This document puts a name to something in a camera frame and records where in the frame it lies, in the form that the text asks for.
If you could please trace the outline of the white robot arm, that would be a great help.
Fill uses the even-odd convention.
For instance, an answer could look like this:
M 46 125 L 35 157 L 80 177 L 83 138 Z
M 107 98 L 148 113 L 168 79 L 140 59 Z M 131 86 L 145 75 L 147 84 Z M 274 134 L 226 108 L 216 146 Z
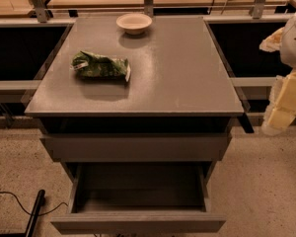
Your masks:
M 292 68 L 287 76 L 276 77 L 263 116 L 262 131 L 267 135 L 277 135 L 296 119 L 296 12 L 283 28 L 264 39 L 259 49 L 267 52 L 278 50 L 281 62 Z

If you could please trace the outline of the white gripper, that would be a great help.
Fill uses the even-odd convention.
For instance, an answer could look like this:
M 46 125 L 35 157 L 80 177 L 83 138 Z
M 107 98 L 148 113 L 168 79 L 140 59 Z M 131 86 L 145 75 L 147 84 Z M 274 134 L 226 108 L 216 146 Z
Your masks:
M 284 28 L 276 30 L 264 39 L 259 49 L 266 52 L 279 51 Z M 262 131 L 267 135 L 277 135 L 287 129 L 296 119 L 296 69 L 285 77 L 277 76 L 273 84 L 269 105 L 266 107 Z

